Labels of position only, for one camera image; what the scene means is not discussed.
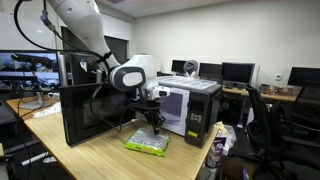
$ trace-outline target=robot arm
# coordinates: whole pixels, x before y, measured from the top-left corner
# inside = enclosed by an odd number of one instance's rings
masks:
[[[154,133],[164,122],[160,115],[161,96],[169,96],[170,89],[159,86],[156,80],[154,59],[150,55],[135,55],[120,65],[110,53],[104,41],[103,24],[94,0],[47,0],[58,16],[93,51],[105,57],[99,64],[108,75],[112,85],[120,91],[139,90],[139,99],[133,104],[134,110],[142,112],[152,124]]]

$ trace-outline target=desk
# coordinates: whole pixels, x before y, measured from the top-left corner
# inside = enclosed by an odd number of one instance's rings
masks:
[[[26,98],[23,98],[23,101],[24,102],[30,102],[30,101],[33,101],[33,100],[36,100],[35,99],[36,97],[26,97]],[[32,110],[29,110],[29,109],[22,109],[20,108],[19,109],[19,114],[18,114],[18,104],[19,104],[19,101],[20,99],[10,99],[7,101],[7,104],[10,106],[10,108],[18,115],[18,116],[23,116],[24,114],[26,113],[29,113],[31,112]],[[46,99],[46,103],[49,103],[49,104],[54,104],[56,102],[59,102],[59,100],[57,99]],[[39,111],[42,111],[44,109],[47,109],[48,107],[43,107],[43,108],[40,108],[40,109],[37,109],[37,110],[34,110],[32,113],[29,113],[25,116],[23,116],[22,118],[20,118],[21,120],[25,121],[25,120],[28,120],[28,119],[31,119],[32,116],[33,116],[33,113],[36,113],[36,112],[39,112]]]
[[[243,95],[243,96],[249,96],[248,91],[245,89],[238,89],[238,88],[228,89],[228,88],[223,87],[222,91],[224,93],[232,93],[232,94],[239,94],[239,95]],[[263,94],[263,93],[260,93],[260,95],[264,99],[272,99],[272,100],[285,101],[285,102],[291,102],[291,103],[293,103],[297,98],[297,96],[268,95],[268,94]],[[244,109],[245,109],[246,103],[247,103],[247,98],[245,98],[242,101],[240,119],[237,124],[237,127],[239,127],[239,128],[243,128],[243,114],[244,114]]]
[[[121,133],[105,132],[72,148],[65,142],[61,113],[24,122],[75,179],[195,179],[216,135],[211,132],[199,149],[186,144],[182,136],[162,130],[171,142],[166,157],[157,157],[123,145],[138,128],[152,128],[141,120],[125,125]]]

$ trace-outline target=wooden desk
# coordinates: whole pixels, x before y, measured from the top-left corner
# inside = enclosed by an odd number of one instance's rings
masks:
[[[22,99],[23,102],[30,102],[30,101],[34,101],[36,100],[36,97],[26,97],[26,98],[23,98]],[[24,114],[26,113],[29,113],[31,112],[32,110],[29,110],[29,109],[22,109],[20,108],[19,109],[19,114],[18,114],[18,104],[19,104],[19,101],[20,99],[10,99],[7,101],[7,104],[11,107],[11,109],[19,116],[23,116]],[[56,102],[59,102],[59,100],[56,100],[56,99],[46,99],[46,103],[49,103],[49,104],[54,104]],[[43,107],[43,108],[40,108],[40,109],[37,109],[37,110],[34,110],[32,113],[29,113],[23,117],[21,117],[20,119],[22,120],[28,120],[28,119],[31,119],[33,117],[33,113],[36,113],[36,112],[39,112],[39,111],[42,111],[44,109],[47,109],[48,107]]]
[[[233,93],[233,94],[240,94],[240,95],[245,95],[248,96],[248,91],[246,91],[245,89],[237,89],[237,88],[233,88],[233,89],[227,89],[225,87],[223,87],[223,92],[226,93]],[[297,96],[278,96],[278,95],[268,95],[268,94],[263,94],[260,93],[262,98],[265,99],[273,99],[273,100],[278,100],[278,101],[286,101],[286,102],[294,102],[297,98]]]
[[[24,122],[75,179],[195,179],[216,135],[211,132],[199,149],[186,144],[183,137],[162,130],[171,142],[166,157],[157,157],[123,145],[138,128],[152,128],[144,121],[129,123],[121,133],[109,131],[72,148],[65,142],[61,113]]]

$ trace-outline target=ceiling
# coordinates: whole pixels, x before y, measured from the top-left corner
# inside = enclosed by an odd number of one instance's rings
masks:
[[[230,0],[95,0],[133,18],[206,6]]]

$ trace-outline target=box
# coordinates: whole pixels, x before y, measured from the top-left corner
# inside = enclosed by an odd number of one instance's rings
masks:
[[[251,180],[254,166],[231,157],[224,157],[222,163],[223,180]]]

